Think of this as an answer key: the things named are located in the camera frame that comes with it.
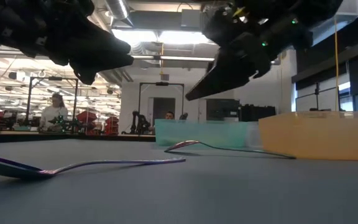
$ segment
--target doorway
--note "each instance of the doorway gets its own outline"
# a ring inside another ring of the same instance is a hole
[[[165,119],[165,114],[168,111],[175,112],[175,103],[176,101],[174,98],[154,98],[152,125],[154,125],[156,119]]]

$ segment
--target woman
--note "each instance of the woman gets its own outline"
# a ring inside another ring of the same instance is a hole
[[[59,124],[52,124],[51,120],[63,116],[64,120],[67,120],[68,111],[63,102],[63,97],[54,93],[52,95],[52,105],[46,107],[42,111],[42,116],[40,120],[40,130],[41,131],[59,131],[61,129]]]

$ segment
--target metal spoon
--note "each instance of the metal spoon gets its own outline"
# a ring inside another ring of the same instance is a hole
[[[200,142],[200,141],[183,141],[183,142],[179,142],[171,147],[169,147],[168,149],[166,149],[164,152],[170,152],[174,149],[178,149],[181,147],[185,147],[185,146],[190,146],[190,145],[194,145],[194,144],[203,144],[205,146],[214,148],[214,149],[221,149],[221,150],[226,150],[226,151],[237,151],[237,152],[254,152],[254,153],[261,153],[261,154],[268,154],[268,155],[273,155],[273,156],[281,156],[281,157],[285,157],[287,159],[296,159],[295,156],[292,155],[287,155],[287,154],[281,154],[281,153],[276,153],[276,152],[269,152],[269,151],[263,151],[263,150],[251,150],[251,149],[226,149],[226,148],[222,148],[222,147],[215,147],[215,146],[211,146],[209,144]]]
[[[89,161],[72,164],[55,170],[42,170],[36,167],[28,166],[18,162],[0,158],[0,175],[5,177],[14,177],[18,179],[46,179],[56,176],[59,173],[75,169],[78,167],[95,164],[170,164],[176,162],[185,162],[185,158],[156,159],[156,160],[101,160]]]

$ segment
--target teal container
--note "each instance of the teal container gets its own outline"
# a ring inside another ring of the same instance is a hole
[[[194,140],[215,147],[240,148],[246,146],[246,131],[246,122],[155,120],[155,137],[159,146]]]

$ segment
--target spoon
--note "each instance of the spoon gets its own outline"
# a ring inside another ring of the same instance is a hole
[[[226,149],[226,148],[222,148],[222,147],[211,146],[209,144],[206,144],[206,143],[203,143],[203,142],[200,142],[200,141],[194,141],[194,140],[183,141],[183,142],[176,143],[175,145],[170,146],[164,152],[170,152],[170,151],[172,151],[174,149],[178,149],[178,148],[181,148],[181,147],[190,146],[190,145],[194,145],[194,144],[203,144],[204,146],[208,146],[208,147],[211,147],[213,149],[221,149],[221,150],[226,150],[226,151],[254,152],[254,153],[268,154],[268,155],[273,155],[273,156],[281,156],[281,157],[285,157],[287,159],[296,159],[295,156],[287,155],[287,154],[281,154],[281,153],[269,152],[269,151],[263,151],[263,150],[251,150],[251,149]]]
[[[154,165],[154,164],[170,164],[176,162],[185,162],[185,158],[173,158],[173,159],[155,159],[155,160],[100,160],[80,162],[77,164],[71,164],[55,170],[42,170],[36,167],[28,166],[18,162],[10,161],[0,158],[0,175],[5,177],[14,177],[18,179],[46,179],[55,177],[62,172],[75,169],[78,167],[95,165],[95,164],[142,164],[142,165]]]

